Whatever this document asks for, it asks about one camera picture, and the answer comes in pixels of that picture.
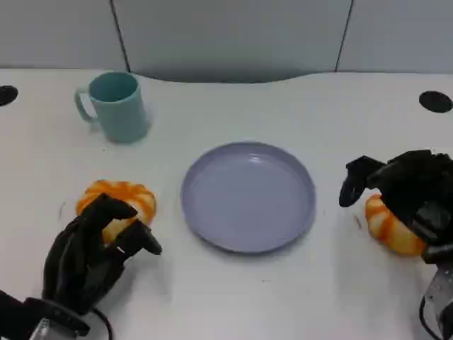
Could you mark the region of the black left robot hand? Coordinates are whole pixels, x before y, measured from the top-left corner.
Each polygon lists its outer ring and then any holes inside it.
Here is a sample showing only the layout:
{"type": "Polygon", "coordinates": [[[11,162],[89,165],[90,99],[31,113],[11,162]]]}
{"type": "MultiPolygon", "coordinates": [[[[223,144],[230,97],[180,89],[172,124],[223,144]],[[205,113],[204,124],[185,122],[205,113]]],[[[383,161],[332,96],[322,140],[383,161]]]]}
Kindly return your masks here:
{"type": "Polygon", "coordinates": [[[120,278],[126,260],[142,249],[162,252],[132,206],[102,193],[54,240],[45,260],[42,298],[85,315],[120,278]],[[104,245],[103,229],[129,218],[132,223],[104,245]]]}

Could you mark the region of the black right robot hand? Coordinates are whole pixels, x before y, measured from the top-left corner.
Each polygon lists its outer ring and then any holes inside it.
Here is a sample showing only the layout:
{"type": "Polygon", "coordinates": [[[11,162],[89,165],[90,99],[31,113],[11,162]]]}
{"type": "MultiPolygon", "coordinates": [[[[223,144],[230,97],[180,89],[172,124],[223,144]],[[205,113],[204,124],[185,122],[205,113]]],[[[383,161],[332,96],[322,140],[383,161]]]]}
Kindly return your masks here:
{"type": "Polygon", "coordinates": [[[452,159],[415,150],[387,163],[361,156],[348,171],[339,204],[350,207],[367,189],[369,234],[393,252],[427,264],[452,261],[452,159]]]}

